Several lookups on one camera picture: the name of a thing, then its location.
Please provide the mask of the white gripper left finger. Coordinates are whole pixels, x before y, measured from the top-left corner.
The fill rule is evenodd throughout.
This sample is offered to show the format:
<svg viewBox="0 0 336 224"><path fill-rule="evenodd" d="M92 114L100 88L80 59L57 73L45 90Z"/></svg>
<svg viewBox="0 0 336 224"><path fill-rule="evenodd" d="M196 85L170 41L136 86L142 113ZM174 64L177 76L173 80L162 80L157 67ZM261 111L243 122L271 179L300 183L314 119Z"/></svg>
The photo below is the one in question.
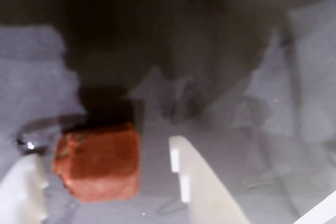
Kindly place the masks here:
<svg viewBox="0 0 336 224"><path fill-rule="evenodd" d="M22 157L1 181L1 223L43 223L48 217L44 194L48 186L41 158Z"/></svg>

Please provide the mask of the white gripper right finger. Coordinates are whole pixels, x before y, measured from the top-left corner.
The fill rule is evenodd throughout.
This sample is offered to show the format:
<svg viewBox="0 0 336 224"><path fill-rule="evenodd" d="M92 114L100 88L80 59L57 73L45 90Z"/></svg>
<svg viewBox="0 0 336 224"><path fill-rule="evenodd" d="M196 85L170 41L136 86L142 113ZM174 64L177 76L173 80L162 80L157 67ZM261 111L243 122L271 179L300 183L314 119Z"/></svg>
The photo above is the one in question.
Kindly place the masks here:
<svg viewBox="0 0 336 224"><path fill-rule="evenodd" d="M169 138L171 170L179 177L190 223L250 223L240 205L199 151L184 137Z"/></svg>

